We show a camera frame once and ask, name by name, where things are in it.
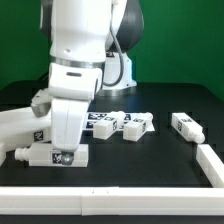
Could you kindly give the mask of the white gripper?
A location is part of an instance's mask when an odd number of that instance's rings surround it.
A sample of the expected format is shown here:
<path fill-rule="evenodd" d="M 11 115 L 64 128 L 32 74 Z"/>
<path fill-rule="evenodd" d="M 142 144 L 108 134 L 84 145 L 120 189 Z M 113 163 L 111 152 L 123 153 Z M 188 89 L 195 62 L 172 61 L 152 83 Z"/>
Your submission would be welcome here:
<path fill-rule="evenodd" d="M 71 166 L 80 144 L 88 101 L 54 98 L 51 104 L 51 140 L 61 153 L 61 164 Z"/>

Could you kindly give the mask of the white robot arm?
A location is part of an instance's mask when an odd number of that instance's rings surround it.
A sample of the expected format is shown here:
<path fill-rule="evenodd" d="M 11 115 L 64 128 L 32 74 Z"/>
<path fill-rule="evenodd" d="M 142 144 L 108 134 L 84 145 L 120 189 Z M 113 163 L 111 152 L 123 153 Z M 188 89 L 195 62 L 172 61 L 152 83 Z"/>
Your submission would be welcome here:
<path fill-rule="evenodd" d="M 133 89 L 127 52 L 140 40 L 139 0 L 41 0 L 40 29 L 51 39 L 51 141 L 70 166 L 95 95 Z"/>

